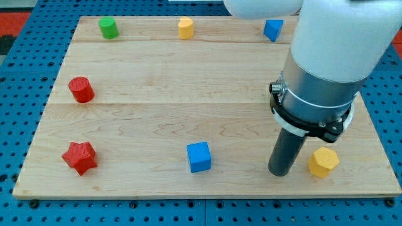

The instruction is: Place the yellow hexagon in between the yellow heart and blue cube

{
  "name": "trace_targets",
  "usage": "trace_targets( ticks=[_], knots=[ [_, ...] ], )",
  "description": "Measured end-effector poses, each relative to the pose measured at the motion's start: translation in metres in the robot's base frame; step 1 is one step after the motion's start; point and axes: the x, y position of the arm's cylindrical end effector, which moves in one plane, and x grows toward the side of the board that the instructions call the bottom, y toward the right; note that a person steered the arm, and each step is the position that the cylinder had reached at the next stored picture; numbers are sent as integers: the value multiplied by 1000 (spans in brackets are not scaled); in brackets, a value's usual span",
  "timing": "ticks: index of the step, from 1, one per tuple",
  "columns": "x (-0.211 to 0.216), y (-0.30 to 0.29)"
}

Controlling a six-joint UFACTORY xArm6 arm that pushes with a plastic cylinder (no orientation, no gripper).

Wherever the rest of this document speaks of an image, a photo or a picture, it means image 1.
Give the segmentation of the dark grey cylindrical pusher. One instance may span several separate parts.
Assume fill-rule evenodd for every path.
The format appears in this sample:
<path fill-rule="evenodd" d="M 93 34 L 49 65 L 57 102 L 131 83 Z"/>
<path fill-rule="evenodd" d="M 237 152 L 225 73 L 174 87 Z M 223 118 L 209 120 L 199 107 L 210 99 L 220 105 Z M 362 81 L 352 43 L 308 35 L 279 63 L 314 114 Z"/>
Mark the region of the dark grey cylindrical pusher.
<path fill-rule="evenodd" d="M 306 136 L 297 136 L 282 128 L 268 161 L 269 171 L 275 176 L 286 176 L 306 138 Z"/>

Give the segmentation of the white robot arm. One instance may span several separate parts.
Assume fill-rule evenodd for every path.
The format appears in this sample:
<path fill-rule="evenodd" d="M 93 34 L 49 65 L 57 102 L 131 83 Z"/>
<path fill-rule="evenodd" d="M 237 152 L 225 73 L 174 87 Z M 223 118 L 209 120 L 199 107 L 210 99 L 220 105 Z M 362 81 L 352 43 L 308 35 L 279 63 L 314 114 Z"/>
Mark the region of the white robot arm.
<path fill-rule="evenodd" d="M 297 14 L 270 107 L 281 132 L 268 161 L 285 176 L 309 136 L 332 143 L 350 124 L 354 99 L 401 27 L 401 2 L 225 0 L 240 19 Z"/>

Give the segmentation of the black flange mount ring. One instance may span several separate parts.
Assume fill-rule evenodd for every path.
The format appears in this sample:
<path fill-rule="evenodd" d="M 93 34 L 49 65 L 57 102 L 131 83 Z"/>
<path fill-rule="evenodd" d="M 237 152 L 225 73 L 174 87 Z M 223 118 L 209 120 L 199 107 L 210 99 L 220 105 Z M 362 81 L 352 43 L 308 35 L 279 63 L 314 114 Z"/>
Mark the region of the black flange mount ring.
<path fill-rule="evenodd" d="M 290 93 L 283 82 L 269 84 L 270 108 L 275 121 L 283 130 L 297 138 L 317 137 L 327 143 L 334 143 L 349 126 L 354 115 L 353 101 L 346 105 L 346 111 L 328 122 L 307 122 L 285 109 L 282 101 Z"/>

